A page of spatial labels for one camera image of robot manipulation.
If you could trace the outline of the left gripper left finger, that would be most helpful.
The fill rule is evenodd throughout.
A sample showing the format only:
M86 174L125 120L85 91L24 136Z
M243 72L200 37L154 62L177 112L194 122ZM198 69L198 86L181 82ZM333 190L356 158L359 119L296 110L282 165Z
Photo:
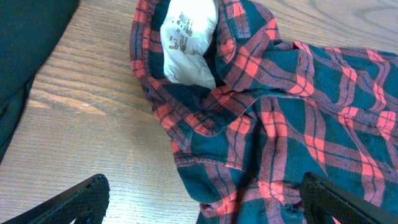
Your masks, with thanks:
M109 192L106 176L95 174L3 224L102 224Z

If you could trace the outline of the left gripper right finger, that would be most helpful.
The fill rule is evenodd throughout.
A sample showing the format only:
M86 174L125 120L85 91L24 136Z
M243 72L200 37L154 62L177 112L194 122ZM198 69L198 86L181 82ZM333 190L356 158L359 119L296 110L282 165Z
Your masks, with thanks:
M397 223L397 216L313 172L305 173L300 197L308 223Z

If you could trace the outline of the red navy plaid shirt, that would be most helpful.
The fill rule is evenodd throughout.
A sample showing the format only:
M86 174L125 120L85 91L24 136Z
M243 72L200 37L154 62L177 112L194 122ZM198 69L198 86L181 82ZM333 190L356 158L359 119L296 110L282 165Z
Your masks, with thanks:
M397 55L283 42L252 1L139 1L131 68L198 223L305 223L316 173L397 213Z

